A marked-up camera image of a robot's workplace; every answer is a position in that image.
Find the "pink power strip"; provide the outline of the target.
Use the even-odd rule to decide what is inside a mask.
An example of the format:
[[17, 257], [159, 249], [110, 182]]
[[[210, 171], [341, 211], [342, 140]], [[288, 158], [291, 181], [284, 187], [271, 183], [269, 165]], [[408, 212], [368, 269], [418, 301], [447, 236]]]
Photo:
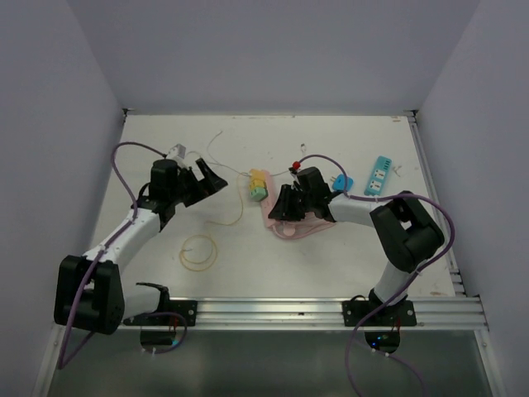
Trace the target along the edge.
[[274, 205], [277, 202], [278, 193], [274, 182], [274, 177], [271, 175], [271, 173], [267, 170], [261, 170], [261, 172], [265, 176], [264, 181], [268, 193], [267, 197], [260, 201], [261, 213], [264, 221], [264, 226], [268, 229], [271, 229], [273, 225], [277, 223], [277, 221], [269, 218], [269, 213], [272, 211]]

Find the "yellow green charger plug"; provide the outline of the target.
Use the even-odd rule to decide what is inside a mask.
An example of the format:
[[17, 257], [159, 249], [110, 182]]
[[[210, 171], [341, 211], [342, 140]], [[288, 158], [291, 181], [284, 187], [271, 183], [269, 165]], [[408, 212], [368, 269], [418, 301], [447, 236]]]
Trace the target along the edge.
[[249, 190], [254, 190], [257, 188], [266, 189], [266, 183], [261, 179], [251, 180], [251, 182], [249, 183]]

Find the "blue plug adapter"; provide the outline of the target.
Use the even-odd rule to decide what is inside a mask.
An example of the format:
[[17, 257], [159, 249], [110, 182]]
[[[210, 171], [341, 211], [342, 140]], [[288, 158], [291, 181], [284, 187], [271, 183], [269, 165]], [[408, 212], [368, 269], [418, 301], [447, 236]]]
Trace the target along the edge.
[[331, 190], [334, 192], [349, 193], [354, 186], [354, 180], [351, 177], [346, 177], [344, 174], [338, 174], [331, 177]]

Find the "teal power strip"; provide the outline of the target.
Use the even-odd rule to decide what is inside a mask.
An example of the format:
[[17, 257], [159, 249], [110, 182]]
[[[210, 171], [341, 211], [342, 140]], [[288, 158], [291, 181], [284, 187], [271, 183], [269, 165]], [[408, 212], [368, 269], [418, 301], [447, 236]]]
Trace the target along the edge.
[[392, 160], [380, 155], [374, 163], [371, 175], [364, 190], [366, 196], [380, 196], [389, 177]]

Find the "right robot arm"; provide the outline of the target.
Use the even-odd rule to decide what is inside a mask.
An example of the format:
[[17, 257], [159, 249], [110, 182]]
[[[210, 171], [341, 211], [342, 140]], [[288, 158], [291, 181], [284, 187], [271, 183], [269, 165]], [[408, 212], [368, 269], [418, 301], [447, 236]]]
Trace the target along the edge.
[[398, 314], [407, 297], [405, 285], [418, 267], [430, 260], [445, 243], [445, 236], [419, 198], [402, 191], [386, 203], [373, 197], [352, 199], [345, 191], [333, 191], [320, 170], [297, 165], [289, 169], [291, 184], [281, 186], [268, 218], [300, 222], [311, 213], [326, 222], [349, 222], [372, 227], [387, 258], [378, 283], [369, 292], [368, 314], [377, 324], [387, 324]]

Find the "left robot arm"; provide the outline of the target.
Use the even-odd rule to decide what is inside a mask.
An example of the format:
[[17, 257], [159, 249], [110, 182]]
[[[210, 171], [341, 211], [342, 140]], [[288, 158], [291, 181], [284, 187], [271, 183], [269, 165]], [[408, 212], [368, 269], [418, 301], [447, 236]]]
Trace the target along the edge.
[[146, 191], [133, 199], [131, 211], [103, 242], [81, 256], [66, 256], [60, 263], [54, 320], [59, 325], [110, 335], [128, 318], [145, 316], [153, 324], [171, 317], [169, 290], [139, 282], [130, 292], [121, 276], [141, 248], [169, 223], [182, 204], [189, 207], [228, 183], [203, 159], [196, 164], [203, 177], [176, 160], [153, 163]]

